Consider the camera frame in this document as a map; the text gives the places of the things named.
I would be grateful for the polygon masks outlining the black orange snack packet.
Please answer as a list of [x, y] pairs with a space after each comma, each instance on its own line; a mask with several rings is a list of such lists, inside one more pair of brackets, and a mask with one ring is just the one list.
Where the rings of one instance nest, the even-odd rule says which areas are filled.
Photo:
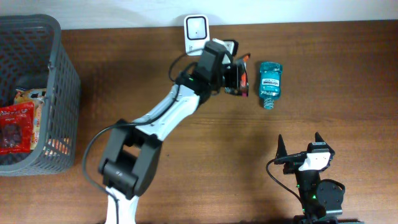
[[224, 72], [224, 92], [234, 96], [249, 96], [248, 73], [246, 70], [246, 62], [250, 59], [251, 54], [247, 53], [238, 58], [235, 62], [226, 66]]

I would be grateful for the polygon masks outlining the cream yellow chip bag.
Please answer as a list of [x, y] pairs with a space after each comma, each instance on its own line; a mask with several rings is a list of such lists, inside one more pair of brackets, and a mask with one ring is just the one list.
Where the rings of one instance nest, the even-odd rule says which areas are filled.
[[33, 151], [38, 144], [40, 134], [40, 120], [42, 109], [44, 107], [44, 98], [47, 92], [46, 88], [25, 90], [21, 88], [16, 89], [16, 96], [14, 97], [14, 104], [33, 102], [34, 103], [34, 116], [33, 116], [33, 129], [30, 142], [30, 150]]

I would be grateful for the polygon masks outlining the blue mouthwash bottle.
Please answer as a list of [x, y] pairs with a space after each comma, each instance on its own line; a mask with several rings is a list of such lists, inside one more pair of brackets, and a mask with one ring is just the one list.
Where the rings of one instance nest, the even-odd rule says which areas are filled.
[[281, 96], [283, 66], [276, 62], [262, 62], [259, 72], [259, 97], [263, 99], [263, 108], [271, 110]]

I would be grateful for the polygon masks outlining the grey plastic mesh basket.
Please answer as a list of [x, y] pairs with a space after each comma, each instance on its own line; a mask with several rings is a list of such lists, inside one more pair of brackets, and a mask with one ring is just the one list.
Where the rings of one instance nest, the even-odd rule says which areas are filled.
[[30, 153], [1, 156], [6, 177], [58, 174], [75, 160], [81, 81], [56, 19], [45, 14], [1, 17], [1, 106], [18, 89], [46, 90], [38, 144]]

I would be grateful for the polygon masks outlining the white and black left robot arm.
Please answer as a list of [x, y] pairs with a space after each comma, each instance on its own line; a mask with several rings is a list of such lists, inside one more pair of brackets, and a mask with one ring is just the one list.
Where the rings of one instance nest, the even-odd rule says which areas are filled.
[[163, 141], [188, 116], [224, 89], [247, 96], [246, 62], [237, 57], [235, 40], [213, 39], [200, 49], [176, 78], [169, 94], [144, 116], [120, 119], [109, 127], [110, 136], [98, 166], [108, 195], [106, 223], [135, 223], [139, 197], [154, 179]]

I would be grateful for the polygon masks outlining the white barcode scanner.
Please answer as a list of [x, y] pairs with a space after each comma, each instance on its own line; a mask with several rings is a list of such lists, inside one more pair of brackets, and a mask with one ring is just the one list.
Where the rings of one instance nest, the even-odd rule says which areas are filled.
[[201, 50], [210, 39], [208, 18], [203, 14], [188, 15], [184, 18], [183, 26], [187, 55], [201, 55]]

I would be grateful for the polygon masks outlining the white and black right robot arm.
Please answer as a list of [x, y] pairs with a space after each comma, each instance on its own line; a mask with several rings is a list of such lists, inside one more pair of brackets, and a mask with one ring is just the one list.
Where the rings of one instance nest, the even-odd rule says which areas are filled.
[[293, 174], [298, 193], [293, 193], [302, 206], [302, 215], [293, 218], [294, 223], [361, 223], [356, 219], [339, 219], [343, 213], [342, 203], [345, 186], [332, 179], [322, 179], [320, 173], [330, 167], [335, 151], [315, 133], [315, 140], [307, 149], [288, 154], [283, 137], [278, 136], [277, 152], [271, 162], [283, 165], [285, 175]]

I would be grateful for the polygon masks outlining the red snack bag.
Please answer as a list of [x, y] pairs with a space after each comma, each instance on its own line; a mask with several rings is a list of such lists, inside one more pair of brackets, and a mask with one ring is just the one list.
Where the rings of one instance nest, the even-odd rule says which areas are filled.
[[1, 108], [1, 155], [30, 152], [34, 103]]

